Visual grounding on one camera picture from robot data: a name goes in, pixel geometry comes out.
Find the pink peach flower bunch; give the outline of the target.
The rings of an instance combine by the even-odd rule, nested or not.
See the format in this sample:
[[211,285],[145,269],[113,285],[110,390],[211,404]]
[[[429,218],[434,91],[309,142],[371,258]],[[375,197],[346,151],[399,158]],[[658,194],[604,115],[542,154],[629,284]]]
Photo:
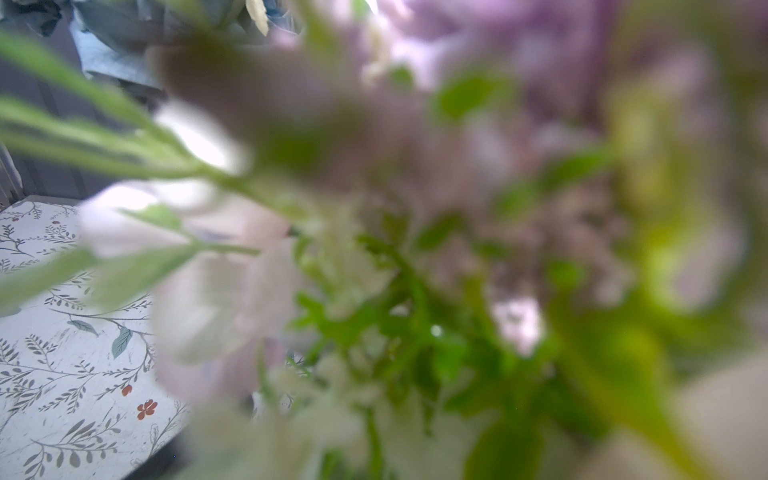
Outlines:
[[763,479],[763,1],[174,1],[130,126],[1,100],[2,141],[111,175],[12,310],[153,297],[194,411],[169,479]]

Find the dusty blue rose bunch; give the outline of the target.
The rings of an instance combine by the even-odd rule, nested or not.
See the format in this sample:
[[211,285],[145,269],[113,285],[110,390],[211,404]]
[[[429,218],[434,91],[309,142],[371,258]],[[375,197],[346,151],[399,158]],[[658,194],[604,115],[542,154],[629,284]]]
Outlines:
[[3,1],[1,20],[50,37],[64,22],[85,77],[124,89],[159,91],[145,52],[202,25],[261,44],[269,34],[294,32],[283,1]]

